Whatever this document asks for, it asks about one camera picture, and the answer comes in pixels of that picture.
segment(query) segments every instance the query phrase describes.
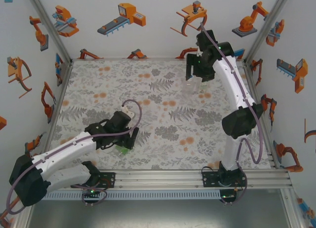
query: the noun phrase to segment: patterned mat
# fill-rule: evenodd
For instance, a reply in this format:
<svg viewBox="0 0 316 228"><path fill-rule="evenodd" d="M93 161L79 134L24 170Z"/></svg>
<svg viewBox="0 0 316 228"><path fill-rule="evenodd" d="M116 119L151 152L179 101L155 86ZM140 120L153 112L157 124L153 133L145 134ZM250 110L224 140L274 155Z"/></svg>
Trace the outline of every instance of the patterned mat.
<svg viewBox="0 0 316 228"><path fill-rule="evenodd" d="M247 86L242 66L240 74ZM215 75L205 94L184 83L186 62L181 60L75 61L53 135L55 148L91 123L111 118L126 99L137 100L143 110L135 147L126 155L112 147L72 161L91 160L99 169L217 168L224 154L226 134L221 120L230 113L227 94ZM138 108L127 104L138 119ZM258 155L255 128L250 144ZM243 147L243 168L270 168L266 150L259 165Z"/></svg>

